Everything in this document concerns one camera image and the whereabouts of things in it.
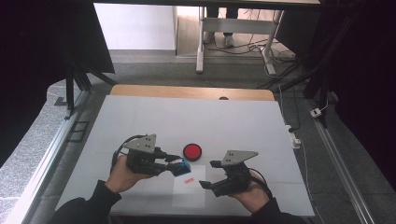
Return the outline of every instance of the wall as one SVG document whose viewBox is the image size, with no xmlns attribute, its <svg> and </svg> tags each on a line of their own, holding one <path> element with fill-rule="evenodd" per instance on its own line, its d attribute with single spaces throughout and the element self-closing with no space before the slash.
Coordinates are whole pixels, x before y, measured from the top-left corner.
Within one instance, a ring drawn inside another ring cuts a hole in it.
<svg viewBox="0 0 396 224">
<path fill-rule="evenodd" d="M 94 5 L 108 49 L 176 49 L 175 7 Z"/>
</svg>

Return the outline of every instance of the paper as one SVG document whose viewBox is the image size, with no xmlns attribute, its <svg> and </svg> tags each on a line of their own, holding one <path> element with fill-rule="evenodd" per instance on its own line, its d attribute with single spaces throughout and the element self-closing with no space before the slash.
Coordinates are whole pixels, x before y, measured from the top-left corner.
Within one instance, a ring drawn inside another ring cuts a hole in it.
<svg viewBox="0 0 396 224">
<path fill-rule="evenodd" d="M 205 166 L 192 165 L 191 173 L 175 178 L 173 207 L 205 208 L 205 189 L 199 184 L 205 180 Z"/>
</svg>

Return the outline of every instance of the red button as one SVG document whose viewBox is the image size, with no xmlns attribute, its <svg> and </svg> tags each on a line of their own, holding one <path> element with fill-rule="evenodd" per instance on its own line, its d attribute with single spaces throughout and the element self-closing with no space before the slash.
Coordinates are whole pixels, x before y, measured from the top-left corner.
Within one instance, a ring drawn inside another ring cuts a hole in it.
<svg viewBox="0 0 396 224">
<path fill-rule="evenodd" d="M 184 147 L 183 155 L 187 161 L 198 161 L 201 158 L 202 150 L 200 146 L 191 143 Z"/>
</svg>

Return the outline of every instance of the wooden table edge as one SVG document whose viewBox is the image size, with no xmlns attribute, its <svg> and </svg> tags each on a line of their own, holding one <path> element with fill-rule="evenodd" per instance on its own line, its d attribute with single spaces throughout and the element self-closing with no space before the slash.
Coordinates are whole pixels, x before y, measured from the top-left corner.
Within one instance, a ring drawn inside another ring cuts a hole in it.
<svg viewBox="0 0 396 224">
<path fill-rule="evenodd" d="M 165 98 L 219 99 L 246 101 L 274 101 L 274 95 L 268 90 L 247 90 L 205 87 L 175 87 L 175 86 L 145 86 L 145 85 L 115 85 L 110 95 L 146 96 Z"/>
</svg>

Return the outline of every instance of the white table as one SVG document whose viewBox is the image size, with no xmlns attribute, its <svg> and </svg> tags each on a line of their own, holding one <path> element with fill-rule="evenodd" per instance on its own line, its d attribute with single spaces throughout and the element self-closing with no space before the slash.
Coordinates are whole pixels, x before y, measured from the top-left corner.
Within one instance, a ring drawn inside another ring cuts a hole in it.
<svg viewBox="0 0 396 224">
<path fill-rule="evenodd" d="M 157 147 L 169 154 L 182 155 L 184 146 L 196 143 L 203 156 L 191 162 L 191 175 L 174 178 L 166 172 L 137 183 L 121 194 L 112 214 L 248 216 L 235 199 L 216 198 L 198 184 L 224 179 L 224 171 L 209 162 L 234 149 L 260 153 L 246 164 L 265 176 L 281 211 L 314 215 L 277 102 L 112 95 L 105 99 L 57 207 L 77 197 L 89 199 L 97 179 L 107 179 L 114 150 L 127 138 L 146 133 L 156 133 Z M 192 176 L 194 182 L 187 186 L 184 180 Z"/>
<path fill-rule="evenodd" d="M 302 5 L 317 5 L 319 0 L 266 0 L 270 3 L 293 3 Z M 272 21 L 252 21 L 240 19 L 219 19 L 206 18 L 205 8 L 200 7 L 200 36 L 197 50 L 196 72 L 204 72 L 204 32 L 223 32 L 238 34 L 257 34 L 269 35 L 265 48 L 261 48 L 261 54 L 264 58 L 265 66 L 269 75 L 275 75 L 276 71 L 271 62 L 269 51 L 271 49 L 277 27 L 280 23 L 283 10 L 276 11 Z"/>
</svg>

